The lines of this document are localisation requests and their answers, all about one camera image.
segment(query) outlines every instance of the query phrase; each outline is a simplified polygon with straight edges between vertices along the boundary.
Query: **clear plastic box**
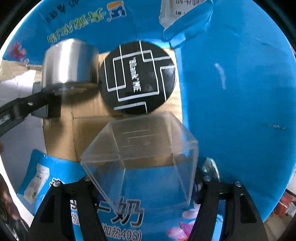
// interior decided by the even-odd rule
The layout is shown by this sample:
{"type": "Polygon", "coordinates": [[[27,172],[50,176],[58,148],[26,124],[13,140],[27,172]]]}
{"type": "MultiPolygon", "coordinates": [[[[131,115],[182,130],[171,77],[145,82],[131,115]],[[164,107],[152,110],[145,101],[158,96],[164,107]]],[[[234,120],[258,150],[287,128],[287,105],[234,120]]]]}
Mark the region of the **clear plastic box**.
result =
{"type": "Polygon", "coordinates": [[[142,115],[109,122],[82,154],[81,165],[118,213],[184,208],[197,144],[171,112],[142,115]]]}

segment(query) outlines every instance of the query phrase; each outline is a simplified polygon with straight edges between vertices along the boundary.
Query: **blue packaging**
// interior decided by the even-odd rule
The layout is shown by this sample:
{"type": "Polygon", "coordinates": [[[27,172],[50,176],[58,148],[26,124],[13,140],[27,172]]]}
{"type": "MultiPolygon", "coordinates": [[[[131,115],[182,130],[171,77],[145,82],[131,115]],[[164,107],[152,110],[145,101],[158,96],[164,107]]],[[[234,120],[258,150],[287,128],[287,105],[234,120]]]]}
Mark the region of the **blue packaging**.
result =
{"type": "MultiPolygon", "coordinates": [[[[50,157],[34,150],[27,174],[17,192],[17,197],[35,215],[45,194],[53,182],[59,180],[65,184],[77,182],[86,175],[79,163],[50,157]]],[[[99,203],[98,215],[108,240],[167,240],[185,241],[188,239],[200,205],[192,200],[186,209],[172,209],[159,212],[145,212],[141,206],[141,195],[149,190],[138,192],[138,199],[120,198],[120,205],[130,214],[118,214],[106,201],[99,203]]],[[[71,200],[71,215],[76,241],[83,241],[75,200],[71,200]]],[[[219,204],[213,240],[219,240],[223,223],[224,202],[219,204]]]]}

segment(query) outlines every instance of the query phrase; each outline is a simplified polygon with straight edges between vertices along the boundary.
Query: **stainless steel cup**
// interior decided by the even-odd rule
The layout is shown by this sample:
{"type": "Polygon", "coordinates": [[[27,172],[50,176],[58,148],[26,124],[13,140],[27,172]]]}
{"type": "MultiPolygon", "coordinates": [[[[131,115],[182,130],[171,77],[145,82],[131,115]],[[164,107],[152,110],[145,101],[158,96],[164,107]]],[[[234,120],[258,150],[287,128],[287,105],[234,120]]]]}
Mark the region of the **stainless steel cup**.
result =
{"type": "Polygon", "coordinates": [[[98,71],[98,50],[82,40],[66,39],[45,52],[42,92],[68,95],[96,88],[98,71]]]}

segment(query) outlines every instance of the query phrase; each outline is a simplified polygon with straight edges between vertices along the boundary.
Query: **cardboard box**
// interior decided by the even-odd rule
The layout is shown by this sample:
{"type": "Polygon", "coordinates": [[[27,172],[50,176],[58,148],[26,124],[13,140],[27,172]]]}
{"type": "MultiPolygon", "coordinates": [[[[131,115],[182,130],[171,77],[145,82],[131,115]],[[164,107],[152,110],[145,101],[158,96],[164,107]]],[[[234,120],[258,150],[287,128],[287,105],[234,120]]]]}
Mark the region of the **cardboard box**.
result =
{"type": "MultiPolygon", "coordinates": [[[[170,49],[165,49],[165,51],[176,66],[174,51],[170,49]]],[[[107,55],[108,53],[99,55],[100,65],[107,55]]],[[[40,70],[36,71],[35,81],[41,81],[40,70]]],[[[171,96],[155,111],[171,111],[182,121],[178,71],[176,71],[176,85],[171,96]]],[[[122,112],[108,107],[97,90],[63,99],[61,118],[44,120],[43,129],[47,154],[70,161],[80,161],[83,151],[109,121],[129,117],[129,115],[124,115],[122,112]]]]}

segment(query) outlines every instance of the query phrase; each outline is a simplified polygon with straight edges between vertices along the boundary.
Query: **screw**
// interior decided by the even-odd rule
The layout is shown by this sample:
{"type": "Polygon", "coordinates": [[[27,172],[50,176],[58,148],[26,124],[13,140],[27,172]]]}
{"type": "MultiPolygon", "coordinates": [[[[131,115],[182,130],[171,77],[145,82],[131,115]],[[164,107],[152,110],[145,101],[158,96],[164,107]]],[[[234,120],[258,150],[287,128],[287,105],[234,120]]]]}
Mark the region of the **screw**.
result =
{"type": "Polygon", "coordinates": [[[88,182],[88,181],[90,181],[91,179],[89,178],[89,176],[85,176],[85,177],[84,177],[84,180],[88,182]]]}
{"type": "Polygon", "coordinates": [[[241,181],[235,181],[234,183],[237,187],[241,187],[242,186],[242,182],[241,181]]]}
{"type": "Polygon", "coordinates": [[[212,180],[212,178],[210,176],[206,175],[206,176],[204,176],[204,180],[206,182],[210,182],[212,180]]]}
{"type": "Polygon", "coordinates": [[[61,185],[61,182],[60,182],[60,181],[55,181],[55,182],[53,183],[53,185],[54,185],[54,187],[58,187],[59,185],[61,185]]]}

